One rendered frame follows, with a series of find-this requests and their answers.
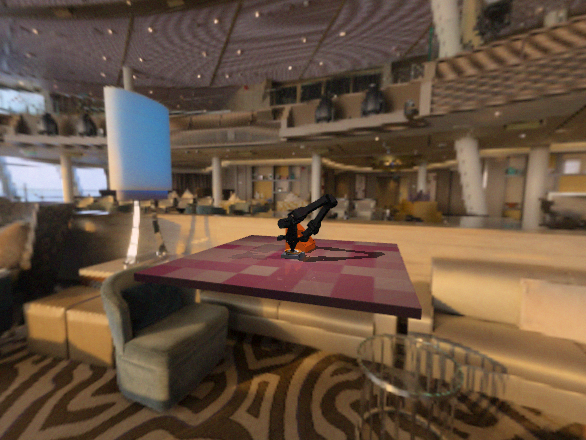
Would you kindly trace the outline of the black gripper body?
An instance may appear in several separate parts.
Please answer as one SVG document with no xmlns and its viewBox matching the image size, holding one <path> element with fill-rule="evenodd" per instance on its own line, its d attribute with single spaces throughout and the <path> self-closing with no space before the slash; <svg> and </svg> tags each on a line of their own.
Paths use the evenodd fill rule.
<svg viewBox="0 0 586 440">
<path fill-rule="evenodd" d="M 293 231 L 294 230 L 297 233 L 298 228 L 297 227 L 295 227 L 295 228 L 290 228 L 289 227 L 287 230 L 290 230 L 290 231 Z M 277 236 L 277 241 L 282 241 L 283 239 L 286 240 L 285 235 L 279 235 L 279 236 Z M 299 240 L 301 242 L 307 242 L 308 241 L 308 236 L 297 237 L 297 239 L 294 239 L 294 242 L 298 242 Z"/>
</svg>

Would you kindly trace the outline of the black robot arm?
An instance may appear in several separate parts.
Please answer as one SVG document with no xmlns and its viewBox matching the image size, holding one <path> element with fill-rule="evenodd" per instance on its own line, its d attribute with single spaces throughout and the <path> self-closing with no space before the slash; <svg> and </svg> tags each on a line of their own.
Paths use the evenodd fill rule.
<svg viewBox="0 0 586 440">
<path fill-rule="evenodd" d="M 309 213 L 323 206 L 317 214 L 317 216 L 315 217 L 315 219 L 310 220 L 309 223 L 306 225 L 308 228 L 305 231 L 301 232 L 303 236 L 308 236 L 309 239 L 312 234 L 316 235 L 319 232 L 319 229 L 321 227 L 321 221 L 326 216 L 328 211 L 331 208 L 334 208 L 337 205 L 337 203 L 338 201 L 333 197 L 332 194 L 326 194 L 325 196 L 321 196 L 320 199 L 312 202 L 311 204 L 305 207 L 299 207 L 294 209 L 289 214 L 287 214 L 288 218 L 278 220 L 278 227 L 280 229 L 289 227 L 295 228 L 297 227 L 297 224 L 302 222 Z M 292 217 L 291 214 L 294 217 Z M 298 235 L 294 230 L 287 230 L 285 237 L 286 241 L 294 241 L 294 239 L 297 239 Z"/>
</svg>

